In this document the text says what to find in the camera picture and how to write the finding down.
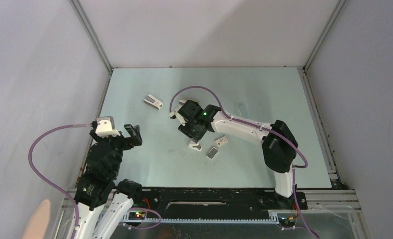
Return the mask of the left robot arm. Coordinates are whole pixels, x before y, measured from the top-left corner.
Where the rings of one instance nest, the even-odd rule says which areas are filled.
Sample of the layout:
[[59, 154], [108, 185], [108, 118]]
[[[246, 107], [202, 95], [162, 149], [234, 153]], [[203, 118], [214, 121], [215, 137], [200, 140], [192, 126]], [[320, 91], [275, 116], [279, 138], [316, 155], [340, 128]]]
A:
[[142, 185], [129, 179], [115, 183], [124, 151], [142, 145], [140, 127], [124, 125], [129, 137], [114, 129], [98, 132], [93, 122], [89, 135], [95, 141], [86, 156], [86, 167], [77, 183], [73, 200], [77, 211], [71, 226], [71, 238], [110, 237], [122, 215], [143, 201]]

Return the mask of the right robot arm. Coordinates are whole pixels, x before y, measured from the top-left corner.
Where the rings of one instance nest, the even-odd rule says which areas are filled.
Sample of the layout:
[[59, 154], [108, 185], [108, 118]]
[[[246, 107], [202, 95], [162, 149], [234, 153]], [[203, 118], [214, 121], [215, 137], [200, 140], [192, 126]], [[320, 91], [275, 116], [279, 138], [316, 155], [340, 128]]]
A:
[[199, 144], [207, 132], [213, 132], [229, 134], [260, 146], [264, 163], [274, 174], [276, 204], [288, 208], [294, 203], [295, 177], [291, 167], [298, 143], [284, 122], [259, 123], [229, 114], [219, 106], [202, 108], [192, 100], [182, 101], [170, 110], [169, 117], [179, 121], [178, 130], [195, 144]]

